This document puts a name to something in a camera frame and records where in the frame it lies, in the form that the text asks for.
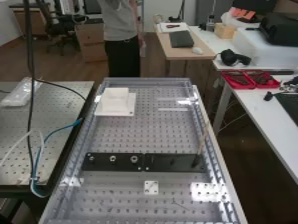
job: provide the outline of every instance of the black cable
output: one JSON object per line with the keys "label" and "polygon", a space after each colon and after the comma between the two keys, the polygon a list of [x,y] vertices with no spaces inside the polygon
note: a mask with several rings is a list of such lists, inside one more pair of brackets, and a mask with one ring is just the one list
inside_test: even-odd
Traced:
{"label": "black cable", "polygon": [[45,83],[45,84],[47,84],[47,85],[51,85],[51,86],[55,86],[55,87],[59,87],[59,88],[63,88],[63,89],[71,91],[73,93],[75,93],[75,94],[77,94],[77,95],[86,101],[86,98],[85,98],[85,97],[83,97],[75,90],[67,88],[66,86],[61,86],[61,85],[58,85],[58,84],[55,84],[55,83],[46,82],[46,81],[43,81],[43,80],[39,80],[39,79],[34,79],[34,80],[35,80],[37,82],[42,82],[42,83]]}
{"label": "black cable", "polygon": [[[30,73],[30,105],[29,105],[29,116],[26,124],[26,132],[30,131],[31,126],[31,114],[34,107],[34,59],[33,59],[33,38],[31,38],[31,24],[30,24],[30,11],[29,11],[29,0],[23,1],[25,11],[25,40],[26,40],[26,66]],[[33,155],[30,150],[30,136],[26,137],[26,146],[30,160],[30,177],[33,176]]]}
{"label": "black cable", "polygon": [[184,0],[182,0],[178,18],[183,20]]}
{"label": "black cable", "polygon": [[0,90],[0,93],[10,93],[10,92],[7,92],[7,91],[5,91],[5,90]]}

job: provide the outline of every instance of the screw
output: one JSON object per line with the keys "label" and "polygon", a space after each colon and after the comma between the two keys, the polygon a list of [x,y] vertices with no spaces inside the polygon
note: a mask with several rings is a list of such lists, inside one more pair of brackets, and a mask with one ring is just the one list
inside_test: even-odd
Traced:
{"label": "screw", "polygon": [[109,161],[110,161],[111,163],[114,163],[114,162],[115,162],[115,156],[110,156],[110,157],[109,157]]}
{"label": "screw", "polygon": [[135,163],[137,163],[137,161],[138,161],[137,156],[131,156],[131,157],[130,157],[130,161],[131,161],[131,163],[133,163],[133,164],[135,164]]}

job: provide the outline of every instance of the small white block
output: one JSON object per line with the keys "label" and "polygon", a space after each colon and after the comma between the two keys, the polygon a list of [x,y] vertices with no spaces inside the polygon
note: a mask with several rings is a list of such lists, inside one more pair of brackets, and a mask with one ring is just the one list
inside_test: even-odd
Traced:
{"label": "small white block", "polygon": [[158,181],[146,180],[143,182],[143,194],[158,195]]}

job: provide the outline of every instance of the box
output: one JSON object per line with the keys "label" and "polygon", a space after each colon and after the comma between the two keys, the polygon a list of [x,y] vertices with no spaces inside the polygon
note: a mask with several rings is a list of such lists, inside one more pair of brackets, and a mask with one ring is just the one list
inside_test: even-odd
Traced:
{"label": "box", "polygon": [[231,42],[256,66],[296,69],[298,48],[271,45],[259,31],[238,28]]}
{"label": "box", "polygon": [[234,32],[235,32],[234,26],[226,26],[222,23],[215,24],[214,33],[220,39],[232,39]]}
{"label": "box", "polygon": [[83,61],[105,61],[103,24],[94,23],[77,25],[75,34]]}

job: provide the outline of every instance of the black metal bracket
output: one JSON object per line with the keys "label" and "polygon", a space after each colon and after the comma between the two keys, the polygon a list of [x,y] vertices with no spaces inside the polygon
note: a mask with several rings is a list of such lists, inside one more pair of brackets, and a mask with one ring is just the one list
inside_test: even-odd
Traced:
{"label": "black metal bracket", "polygon": [[86,153],[83,171],[142,171],[143,154],[140,153]]}
{"label": "black metal bracket", "polygon": [[82,171],[204,173],[195,154],[86,153]]}

